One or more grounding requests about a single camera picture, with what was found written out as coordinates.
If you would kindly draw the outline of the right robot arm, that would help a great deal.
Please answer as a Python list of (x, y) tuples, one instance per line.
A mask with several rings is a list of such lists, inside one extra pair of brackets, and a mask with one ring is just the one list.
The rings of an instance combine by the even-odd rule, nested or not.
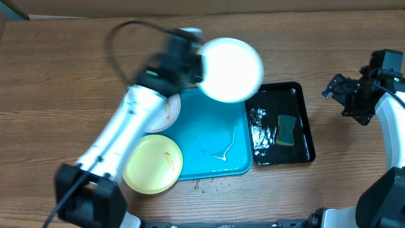
[(319, 208), (297, 227), (404, 227), (404, 77), (386, 70), (352, 80), (337, 74), (322, 93), (326, 98), (358, 98), (344, 103), (344, 114), (360, 111), (380, 121), (386, 173), (359, 198), (356, 206)]

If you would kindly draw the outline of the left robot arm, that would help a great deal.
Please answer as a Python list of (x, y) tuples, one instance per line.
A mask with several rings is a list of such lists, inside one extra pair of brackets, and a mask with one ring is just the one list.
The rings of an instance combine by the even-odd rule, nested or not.
[(79, 227), (140, 227), (141, 219), (127, 211), (121, 192), (124, 166), (146, 128), (164, 102), (187, 84), (202, 82), (200, 54), (156, 54), (156, 66), (145, 66), (132, 79), (127, 93), (92, 146), (74, 165), (62, 164), (55, 175), (57, 204), (54, 216)]

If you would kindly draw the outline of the green yellow sponge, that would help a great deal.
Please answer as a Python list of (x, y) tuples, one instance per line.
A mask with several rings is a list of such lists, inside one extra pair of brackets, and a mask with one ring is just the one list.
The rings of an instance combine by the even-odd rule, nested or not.
[(281, 146), (293, 146), (294, 145), (294, 127), (296, 117), (290, 115), (278, 116), (278, 130), (276, 136), (276, 144)]

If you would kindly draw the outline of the yellow plate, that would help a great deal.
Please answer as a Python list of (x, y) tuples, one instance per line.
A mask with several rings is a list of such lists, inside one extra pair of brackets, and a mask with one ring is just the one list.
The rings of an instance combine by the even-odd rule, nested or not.
[(170, 138), (148, 135), (140, 139), (127, 161), (123, 178), (134, 191), (157, 194), (171, 188), (183, 167), (180, 148)]

